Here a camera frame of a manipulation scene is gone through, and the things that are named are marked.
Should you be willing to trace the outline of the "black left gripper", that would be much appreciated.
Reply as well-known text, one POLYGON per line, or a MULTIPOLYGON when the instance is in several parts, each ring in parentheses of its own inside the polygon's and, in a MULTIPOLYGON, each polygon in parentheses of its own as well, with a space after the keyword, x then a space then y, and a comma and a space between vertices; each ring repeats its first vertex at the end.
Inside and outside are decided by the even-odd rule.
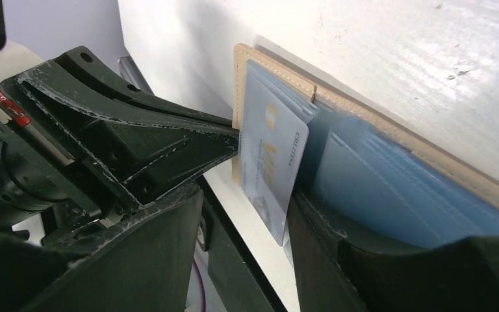
POLYGON ((237 149, 232 127, 110 99, 48 60, 0 83, 0 220, 147 207, 237 149))

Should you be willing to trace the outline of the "light blue ID card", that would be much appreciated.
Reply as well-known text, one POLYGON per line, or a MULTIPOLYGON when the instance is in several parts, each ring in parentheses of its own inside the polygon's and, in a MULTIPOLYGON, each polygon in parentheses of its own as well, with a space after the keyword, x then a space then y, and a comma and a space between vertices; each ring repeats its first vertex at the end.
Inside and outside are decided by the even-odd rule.
POLYGON ((240 132, 240 183, 276 243, 284 245, 288 202, 314 105, 255 61, 248 61, 240 132))

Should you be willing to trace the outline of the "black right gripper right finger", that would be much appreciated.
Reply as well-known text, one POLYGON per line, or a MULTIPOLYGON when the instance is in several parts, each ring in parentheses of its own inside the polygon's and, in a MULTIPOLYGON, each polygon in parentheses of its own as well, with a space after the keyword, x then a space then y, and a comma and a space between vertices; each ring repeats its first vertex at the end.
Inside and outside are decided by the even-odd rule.
POLYGON ((288 230, 302 311, 499 311, 499 237, 420 248, 302 192, 288 230))

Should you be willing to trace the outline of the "beige leather card holder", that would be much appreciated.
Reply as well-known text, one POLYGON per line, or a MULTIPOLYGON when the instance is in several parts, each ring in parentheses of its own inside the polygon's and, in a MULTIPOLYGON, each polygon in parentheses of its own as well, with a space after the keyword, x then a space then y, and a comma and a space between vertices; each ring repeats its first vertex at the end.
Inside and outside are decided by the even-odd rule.
POLYGON ((328 107, 338 112, 352 113, 372 124, 395 142, 409 148, 414 156, 499 210, 499 181, 416 134, 395 115, 385 110, 374 109, 340 90, 328 87, 309 74, 300 73, 298 67, 286 66, 246 44, 236 44, 233 48, 233 56, 235 106, 232 125, 235 129, 242 128, 246 64, 252 60, 286 83, 303 99, 324 100, 328 107))

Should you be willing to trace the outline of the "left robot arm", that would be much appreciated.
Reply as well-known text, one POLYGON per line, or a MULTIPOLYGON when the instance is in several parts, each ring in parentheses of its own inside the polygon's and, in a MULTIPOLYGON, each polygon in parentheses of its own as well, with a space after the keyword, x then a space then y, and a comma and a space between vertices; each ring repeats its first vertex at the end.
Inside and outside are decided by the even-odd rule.
POLYGON ((25 70, 0 61, 0 232, 57 217, 42 242, 67 244, 131 222, 238 142, 229 120, 154 96, 83 45, 25 70))

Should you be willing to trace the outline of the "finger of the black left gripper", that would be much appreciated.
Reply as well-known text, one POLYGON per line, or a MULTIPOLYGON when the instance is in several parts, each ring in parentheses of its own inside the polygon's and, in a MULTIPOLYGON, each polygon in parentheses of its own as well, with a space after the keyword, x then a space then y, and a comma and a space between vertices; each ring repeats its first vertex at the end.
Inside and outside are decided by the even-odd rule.
POLYGON ((135 87, 106 66, 83 45, 64 52, 54 58, 54 61, 76 80, 107 98, 117 99, 147 111, 231 127, 231 120, 189 109, 135 87))

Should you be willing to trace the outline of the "blue credit card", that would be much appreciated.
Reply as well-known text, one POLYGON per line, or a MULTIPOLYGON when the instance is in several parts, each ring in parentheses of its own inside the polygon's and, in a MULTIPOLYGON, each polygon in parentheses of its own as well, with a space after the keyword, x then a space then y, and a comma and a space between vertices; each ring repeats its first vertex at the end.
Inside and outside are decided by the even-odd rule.
POLYGON ((499 210, 432 169, 370 123, 316 101, 309 123, 311 194, 330 211, 421 248, 499 236, 499 210))

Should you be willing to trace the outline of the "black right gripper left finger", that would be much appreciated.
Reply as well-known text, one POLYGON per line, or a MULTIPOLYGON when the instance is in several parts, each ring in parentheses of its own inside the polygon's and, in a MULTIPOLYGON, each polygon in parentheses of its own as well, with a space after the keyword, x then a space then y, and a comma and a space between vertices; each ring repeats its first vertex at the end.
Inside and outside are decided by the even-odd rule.
POLYGON ((185 183, 71 244, 0 234, 0 311, 183 311, 202 205, 185 183))

